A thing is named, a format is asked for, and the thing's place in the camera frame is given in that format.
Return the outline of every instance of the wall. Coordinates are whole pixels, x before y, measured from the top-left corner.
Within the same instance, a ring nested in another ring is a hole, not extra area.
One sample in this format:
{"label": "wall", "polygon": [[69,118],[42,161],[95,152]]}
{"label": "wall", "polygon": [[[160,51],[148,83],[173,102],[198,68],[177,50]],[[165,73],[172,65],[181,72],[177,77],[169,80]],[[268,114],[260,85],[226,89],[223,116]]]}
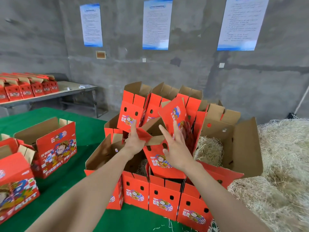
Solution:
{"label": "wall", "polygon": [[[109,109],[120,108],[125,84],[164,81],[202,89],[264,123],[293,112],[309,85],[309,0],[270,0],[251,52],[216,51],[226,0],[174,0],[168,51],[142,50],[144,0],[59,1],[72,80],[102,87],[99,104]],[[83,45],[79,6],[89,3],[101,6],[103,48]],[[95,50],[106,50],[107,60],[97,60]],[[175,57],[179,67],[170,64]]]}
{"label": "wall", "polygon": [[58,0],[0,0],[0,71],[70,77]]}

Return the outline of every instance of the poster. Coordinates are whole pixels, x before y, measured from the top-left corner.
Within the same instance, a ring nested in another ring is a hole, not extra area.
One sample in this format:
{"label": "poster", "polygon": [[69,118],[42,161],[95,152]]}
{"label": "poster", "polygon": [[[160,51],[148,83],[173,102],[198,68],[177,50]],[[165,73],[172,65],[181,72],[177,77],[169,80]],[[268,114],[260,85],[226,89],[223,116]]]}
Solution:
{"label": "poster", "polygon": [[173,0],[144,1],[143,49],[168,50]]}
{"label": "poster", "polygon": [[84,45],[103,47],[100,4],[80,6]]}
{"label": "poster", "polygon": [[254,50],[268,0],[226,0],[217,50]]}

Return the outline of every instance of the row of red boxes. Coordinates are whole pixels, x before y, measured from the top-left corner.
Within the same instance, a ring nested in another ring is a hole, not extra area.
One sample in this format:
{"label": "row of red boxes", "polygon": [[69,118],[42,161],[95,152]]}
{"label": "row of red boxes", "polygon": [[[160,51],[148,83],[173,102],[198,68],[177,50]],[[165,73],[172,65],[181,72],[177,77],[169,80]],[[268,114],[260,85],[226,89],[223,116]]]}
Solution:
{"label": "row of red boxes", "polygon": [[0,141],[0,224],[36,199],[46,178],[77,153],[75,122],[51,118]]}
{"label": "row of red boxes", "polygon": [[38,97],[59,92],[52,75],[33,73],[1,73],[0,103]]}
{"label": "row of red boxes", "polygon": [[[237,178],[258,176],[263,171],[255,118],[237,124],[240,113],[225,109],[221,102],[209,104],[202,92],[185,86],[175,89],[164,83],[151,89],[141,82],[125,86],[120,114],[104,126],[106,138],[86,161],[86,175],[112,158],[123,146],[130,126],[137,120],[137,134],[146,141],[130,160],[114,190],[108,209],[120,210],[123,202],[207,231],[213,219],[190,179],[166,160],[168,144],[158,125],[173,136],[176,120],[193,154],[200,136],[217,138],[223,145],[223,167],[202,163],[225,189]],[[147,176],[137,174],[147,158]]]}

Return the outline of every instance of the pile of shredded straw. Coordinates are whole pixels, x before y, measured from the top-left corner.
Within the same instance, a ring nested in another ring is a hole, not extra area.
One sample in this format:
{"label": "pile of shredded straw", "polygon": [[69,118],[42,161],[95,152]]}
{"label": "pile of shredded straw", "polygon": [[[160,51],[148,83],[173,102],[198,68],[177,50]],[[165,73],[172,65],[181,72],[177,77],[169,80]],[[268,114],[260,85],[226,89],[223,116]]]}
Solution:
{"label": "pile of shredded straw", "polygon": [[309,119],[271,121],[259,136],[263,174],[228,191],[274,232],[309,231]]}
{"label": "pile of shredded straw", "polygon": [[148,163],[147,159],[141,161],[141,164],[138,166],[138,170],[136,171],[137,174],[147,177],[146,173],[146,164]]}
{"label": "pile of shredded straw", "polygon": [[222,166],[223,146],[218,139],[200,137],[194,159],[214,165]]}

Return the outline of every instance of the green table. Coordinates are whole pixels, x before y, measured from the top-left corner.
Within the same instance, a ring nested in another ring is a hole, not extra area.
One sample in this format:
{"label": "green table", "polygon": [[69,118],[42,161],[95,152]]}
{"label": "green table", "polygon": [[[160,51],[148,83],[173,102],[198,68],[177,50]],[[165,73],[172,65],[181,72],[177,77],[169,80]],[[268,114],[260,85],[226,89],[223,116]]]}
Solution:
{"label": "green table", "polygon": [[[76,122],[77,154],[47,179],[37,179],[41,195],[13,217],[0,225],[0,231],[25,231],[58,197],[85,177],[85,162],[105,138],[105,121],[51,108],[41,108],[0,119],[0,133],[14,133],[58,117]],[[141,208],[123,204],[122,210],[106,210],[94,231],[191,231],[180,223]]]}

